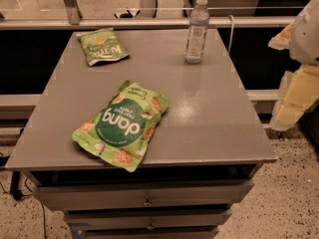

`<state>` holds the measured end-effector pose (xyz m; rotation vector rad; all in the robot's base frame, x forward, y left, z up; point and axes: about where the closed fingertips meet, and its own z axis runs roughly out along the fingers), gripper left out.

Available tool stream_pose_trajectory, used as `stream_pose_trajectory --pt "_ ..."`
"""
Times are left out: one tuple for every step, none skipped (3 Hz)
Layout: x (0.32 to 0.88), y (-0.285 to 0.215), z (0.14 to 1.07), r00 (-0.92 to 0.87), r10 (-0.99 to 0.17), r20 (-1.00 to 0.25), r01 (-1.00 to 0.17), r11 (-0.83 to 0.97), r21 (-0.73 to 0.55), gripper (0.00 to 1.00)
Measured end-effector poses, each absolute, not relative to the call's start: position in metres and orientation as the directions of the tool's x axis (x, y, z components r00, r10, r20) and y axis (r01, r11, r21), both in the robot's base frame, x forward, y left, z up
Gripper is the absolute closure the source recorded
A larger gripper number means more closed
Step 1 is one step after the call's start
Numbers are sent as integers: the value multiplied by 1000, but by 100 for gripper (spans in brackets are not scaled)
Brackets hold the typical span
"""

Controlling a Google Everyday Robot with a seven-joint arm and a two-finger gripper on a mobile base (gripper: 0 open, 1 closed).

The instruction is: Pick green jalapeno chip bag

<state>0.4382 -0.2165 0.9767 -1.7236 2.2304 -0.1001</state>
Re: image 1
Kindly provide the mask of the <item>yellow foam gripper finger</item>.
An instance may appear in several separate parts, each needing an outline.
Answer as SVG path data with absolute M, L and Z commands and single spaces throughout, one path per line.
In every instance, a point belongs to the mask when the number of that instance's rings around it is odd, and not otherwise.
M 319 100 L 319 67 L 301 65 L 292 73 L 286 71 L 279 86 L 270 127 L 277 131 L 292 128 Z
M 280 33 L 272 37 L 268 43 L 268 47 L 275 50 L 289 49 L 292 27 L 293 27 L 293 24 L 289 24 Z

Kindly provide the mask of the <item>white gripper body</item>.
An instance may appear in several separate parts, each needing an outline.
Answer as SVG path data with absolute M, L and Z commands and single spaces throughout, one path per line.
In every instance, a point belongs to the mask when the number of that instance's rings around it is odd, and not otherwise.
M 319 0 L 310 0 L 293 22 L 289 53 L 301 64 L 319 65 Z

